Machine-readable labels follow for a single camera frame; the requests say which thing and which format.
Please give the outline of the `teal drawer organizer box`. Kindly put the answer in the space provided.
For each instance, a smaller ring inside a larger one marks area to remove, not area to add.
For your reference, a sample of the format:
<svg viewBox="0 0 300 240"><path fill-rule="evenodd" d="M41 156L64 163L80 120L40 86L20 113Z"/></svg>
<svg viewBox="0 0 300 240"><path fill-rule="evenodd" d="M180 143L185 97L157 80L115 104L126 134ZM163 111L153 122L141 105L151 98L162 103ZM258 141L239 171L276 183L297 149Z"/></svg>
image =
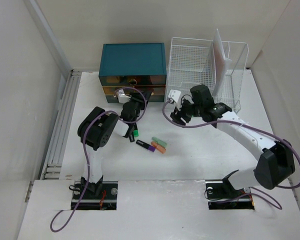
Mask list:
<svg viewBox="0 0 300 240"><path fill-rule="evenodd" d="M163 102L167 81L165 44L104 44L98 77L108 103L119 102L114 93L122 87L152 91L149 100Z"/></svg>

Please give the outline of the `yellow black highlighter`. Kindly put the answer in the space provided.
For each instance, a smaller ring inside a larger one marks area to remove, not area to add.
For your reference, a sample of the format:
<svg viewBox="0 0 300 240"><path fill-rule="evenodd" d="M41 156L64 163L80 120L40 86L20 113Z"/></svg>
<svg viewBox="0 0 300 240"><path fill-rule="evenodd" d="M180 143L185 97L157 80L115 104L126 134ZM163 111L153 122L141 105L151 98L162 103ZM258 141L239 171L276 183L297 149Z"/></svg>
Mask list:
<svg viewBox="0 0 300 240"><path fill-rule="evenodd" d="M132 132L130 135L129 135L129 141L131 143L133 143L135 141L135 136L134 136L134 132Z"/></svg>

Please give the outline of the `clear mesh zip pouch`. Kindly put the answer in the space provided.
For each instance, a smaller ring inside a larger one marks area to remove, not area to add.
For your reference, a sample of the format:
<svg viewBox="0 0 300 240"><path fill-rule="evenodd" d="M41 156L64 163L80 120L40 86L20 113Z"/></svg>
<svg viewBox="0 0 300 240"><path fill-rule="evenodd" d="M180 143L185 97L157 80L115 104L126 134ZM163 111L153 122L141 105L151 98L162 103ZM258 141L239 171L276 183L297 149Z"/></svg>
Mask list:
<svg viewBox="0 0 300 240"><path fill-rule="evenodd" d="M222 39L217 28L212 41L213 54L214 54L214 67L215 67L215 86L212 92L213 97L217 97L222 89L223 80L226 72L232 62L226 57L225 50L223 48Z"/></svg>

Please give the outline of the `pastel green highlighter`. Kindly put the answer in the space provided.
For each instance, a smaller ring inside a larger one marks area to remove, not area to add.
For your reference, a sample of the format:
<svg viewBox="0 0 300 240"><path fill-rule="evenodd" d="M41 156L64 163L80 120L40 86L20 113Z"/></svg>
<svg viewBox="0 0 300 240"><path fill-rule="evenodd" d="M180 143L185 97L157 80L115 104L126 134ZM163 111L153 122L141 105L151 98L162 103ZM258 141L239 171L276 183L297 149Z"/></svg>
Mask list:
<svg viewBox="0 0 300 240"><path fill-rule="evenodd" d="M163 148L167 147L167 143L157 137L152 137L151 140L155 143L157 143L158 145L162 146Z"/></svg>

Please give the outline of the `purple black highlighter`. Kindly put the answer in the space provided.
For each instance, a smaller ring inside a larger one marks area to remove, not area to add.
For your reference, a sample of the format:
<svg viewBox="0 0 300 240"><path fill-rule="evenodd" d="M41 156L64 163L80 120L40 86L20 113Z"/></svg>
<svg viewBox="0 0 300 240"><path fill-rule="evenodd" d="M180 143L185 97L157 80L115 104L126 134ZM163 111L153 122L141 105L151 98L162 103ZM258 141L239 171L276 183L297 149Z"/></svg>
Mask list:
<svg viewBox="0 0 300 240"><path fill-rule="evenodd" d="M148 144L148 143L146 143L144 141L141 141L139 139L135 143L138 146L140 146L140 147L142 147L142 148L144 148L144 149L146 149L146 150L148 150L150 152L155 152L155 150L156 150L156 148L154 146L152 146L152 145L150 145L150 144Z"/></svg>

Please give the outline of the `pastel orange highlighter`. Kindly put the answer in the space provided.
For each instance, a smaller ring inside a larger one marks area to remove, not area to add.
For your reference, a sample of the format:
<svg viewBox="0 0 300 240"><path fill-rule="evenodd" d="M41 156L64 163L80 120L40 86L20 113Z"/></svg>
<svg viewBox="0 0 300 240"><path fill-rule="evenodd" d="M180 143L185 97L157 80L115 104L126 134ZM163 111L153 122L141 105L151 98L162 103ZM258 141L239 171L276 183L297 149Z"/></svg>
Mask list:
<svg viewBox="0 0 300 240"><path fill-rule="evenodd" d="M158 150L160 153L164 154L166 152L166 149L161 146L160 144L158 144L157 142L155 141L152 141L150 143L156 150Z"/></svg>

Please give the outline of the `green black highlighter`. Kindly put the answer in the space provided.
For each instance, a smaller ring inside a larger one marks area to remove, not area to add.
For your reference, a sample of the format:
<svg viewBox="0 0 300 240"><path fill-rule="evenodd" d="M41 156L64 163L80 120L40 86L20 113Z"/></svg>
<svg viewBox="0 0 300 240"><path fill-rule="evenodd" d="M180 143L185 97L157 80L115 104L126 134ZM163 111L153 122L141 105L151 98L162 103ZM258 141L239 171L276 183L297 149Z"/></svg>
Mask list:
<svg viewBox="0 0 300 240"><path fill-rule="evenodd" d="M139 130L138 130L137 125L134 126L133 136L134 136L135 138L139 137Z"/></svg>

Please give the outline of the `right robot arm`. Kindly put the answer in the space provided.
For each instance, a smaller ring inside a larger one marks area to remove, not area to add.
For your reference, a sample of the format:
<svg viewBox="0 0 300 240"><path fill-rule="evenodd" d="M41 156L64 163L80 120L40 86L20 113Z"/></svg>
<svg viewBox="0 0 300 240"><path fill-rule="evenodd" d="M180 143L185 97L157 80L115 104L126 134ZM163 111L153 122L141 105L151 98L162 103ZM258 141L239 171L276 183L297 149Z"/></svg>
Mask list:
<svg viewBox="0 0 300 240"><path fill-rule="evenodd" d="M170 114L173 123L186 128L193 117L200 117L236 140L256 159L256 166L235 170L223 178L222 193L233 197L241 189L262 186L272 190L295 172L291 145L246 124L225 103L216 103L206 85L190 89L191 100L182 99L179 90L168 93L168 103L174 105Z"/></svg>

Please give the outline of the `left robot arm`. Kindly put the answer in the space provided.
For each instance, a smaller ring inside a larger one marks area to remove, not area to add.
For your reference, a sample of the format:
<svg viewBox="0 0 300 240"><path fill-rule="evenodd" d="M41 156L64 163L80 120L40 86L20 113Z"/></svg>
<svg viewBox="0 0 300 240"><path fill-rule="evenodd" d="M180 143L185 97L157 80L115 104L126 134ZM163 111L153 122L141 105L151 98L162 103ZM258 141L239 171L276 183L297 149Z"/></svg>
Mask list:
<svg viewBox="0 0 300 240"><path fill-rule="evenodd" d="M80 178L81 190L93 199L101 195L103 187L101 159L96 158L96 151L106 145L112 133L131 142L135 141L137 121L141 118L140 114L145 113L154 91L152 88L145 88L125 94L124 90L125 88L121 88L115 92L119 102L123 103L120 115L96 106L77 130L80 142L85 147L84 154L88 157Z"/></svg>

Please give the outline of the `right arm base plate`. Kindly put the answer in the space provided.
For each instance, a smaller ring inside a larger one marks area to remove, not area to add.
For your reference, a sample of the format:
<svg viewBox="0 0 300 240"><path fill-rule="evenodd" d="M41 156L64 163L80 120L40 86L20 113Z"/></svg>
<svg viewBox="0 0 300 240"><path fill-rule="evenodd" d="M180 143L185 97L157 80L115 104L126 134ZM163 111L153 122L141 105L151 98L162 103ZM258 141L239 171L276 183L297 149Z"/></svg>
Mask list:
<svg viewBox="0 0 300 240"><path fill-rule="evenodd" d="M206 180L204 197L209 210L254 210L250 188L234 189L221 179Z"/></svg>

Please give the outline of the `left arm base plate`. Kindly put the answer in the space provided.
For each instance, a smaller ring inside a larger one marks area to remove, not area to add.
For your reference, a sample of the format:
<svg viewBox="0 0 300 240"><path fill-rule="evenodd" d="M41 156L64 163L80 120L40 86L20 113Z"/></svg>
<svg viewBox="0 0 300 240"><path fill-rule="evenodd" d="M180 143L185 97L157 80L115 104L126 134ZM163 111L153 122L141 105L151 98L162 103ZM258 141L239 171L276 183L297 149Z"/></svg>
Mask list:
<svg viewBox="0 0 300 240"><path fill-rule="evenodd" d="M95 196L94 193L86 190L77 210L89 211L114 211L117 209L118 182L104 181L101 192ZM70 185L68 189L72 191L71 209L73 210L81 196L83 186L79 182Z"/></svg>

